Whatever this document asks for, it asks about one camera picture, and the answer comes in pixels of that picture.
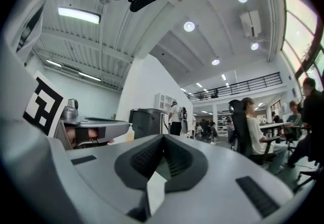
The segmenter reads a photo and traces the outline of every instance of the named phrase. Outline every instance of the white ceiling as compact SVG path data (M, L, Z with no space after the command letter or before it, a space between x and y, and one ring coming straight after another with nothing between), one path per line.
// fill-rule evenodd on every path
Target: white ceiling
M98 13L102 19L95 25L60 17L58 7ZM252 10L260 14L262 32L257 40L244 37L239 18ZM118 90L134 57L151 53L181 87L215 78L215 86L209 86L214 88L221 84L223 72L234 83L239 65L268 59L275 41L270 15L273 20L268 0L245 4L238 0L157 0L137 13L129 11L127 0L105 5L99 0L47 0L43 31L34 51L43 60L50 58L98 77L103 85ZM193 32L184 31L186 21L195 23ZM252 41L260 41L257 52L250 48ZM212 66L216 57L221 63Z
M260 108L264 107L266 104L271 102L278 95L279 94L267 95L267 96L262 96L262 97L258 97L258 98L253 99L255 107L257 105L259 105L261 102L263 104L261 105ZM207 105L207 106L196 106L196 105L194 105L194 107L193 107L193 113L194 114L197 114L197 115L209 115L209 114L202 113L201 112L202 110L207 111L209 113L213 113L213 107L211 105ZM225 111L225 110L228 110L228 103L223 103L223 104L218 104L217 105L217 111Z

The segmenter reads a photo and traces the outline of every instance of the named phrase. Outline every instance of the hair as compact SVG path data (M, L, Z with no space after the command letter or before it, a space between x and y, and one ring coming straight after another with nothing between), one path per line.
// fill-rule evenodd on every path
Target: hair
M297 106L297 102L292 100L291 102L289 102L289 108L293 107L293 106Z
M316 83L315 83L315 80L313 78L307 77L303 82L303 86L304 85L309 85L310 87L315 88Z
M247 110L249 104L254 104L253 99L246 97L242 100L243 110Z

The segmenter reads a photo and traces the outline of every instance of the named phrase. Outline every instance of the railing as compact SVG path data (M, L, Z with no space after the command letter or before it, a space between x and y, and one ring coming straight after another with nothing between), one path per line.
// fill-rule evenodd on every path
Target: railing
M190 101L200 101L213 98L219 98L223 96L229 96L233 94L239 94L243 92L250 92L267 88L270 86L282 84L282 80L279 72L269 74L267 76L258 77L245 82L231 84L229 86L223 86L216 89L208 90L207 92L198 92L192 95L188 95Z

